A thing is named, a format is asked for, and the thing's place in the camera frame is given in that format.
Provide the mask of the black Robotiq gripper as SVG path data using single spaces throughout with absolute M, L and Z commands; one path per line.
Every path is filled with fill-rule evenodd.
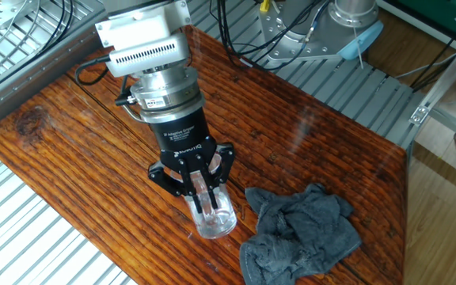
M 161 161 L 150 166 L 148 177 L 175 197 L 192 197 L 196 212 L 202 214 L 203 208 L 192 183 L 186 161 L 195 158 L 197 154 L 200 154 L 205 160 L 211 160 L 214 156 L 215 140 L 210 135 L 203 108 L 180 119 L 165 123 L 151 123 L 150 129 L 158 141 Z M 220 166 L 215 174 L 211 174 L 208 170 L 206 178 L 207 192 L 214 209 L 219 208 L 214 189 L 225 184 L 230 176 L 235 159 L 234 145 L 230 142 L 218 144 L 216 154 L 221 157 Z M 177 161 L 181 182 L 167 174 L 165 165 L 162 163 Z

